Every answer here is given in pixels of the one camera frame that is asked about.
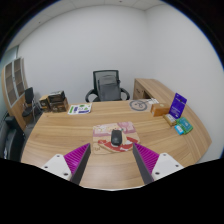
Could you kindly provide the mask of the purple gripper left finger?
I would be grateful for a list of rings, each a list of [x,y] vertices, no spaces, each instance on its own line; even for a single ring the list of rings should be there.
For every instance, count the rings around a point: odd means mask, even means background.
[[[72,150],[66,155],[54,155],[42,166],[42,169],[79,185],[90,154],[90,144],[87,143]]]

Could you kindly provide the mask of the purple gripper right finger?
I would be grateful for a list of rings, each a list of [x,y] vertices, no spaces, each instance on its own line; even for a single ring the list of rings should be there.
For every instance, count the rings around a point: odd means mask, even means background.
[[[167,153],[158,154],[140,144],[133,144],[133,154],[145,185],[183,168]]]

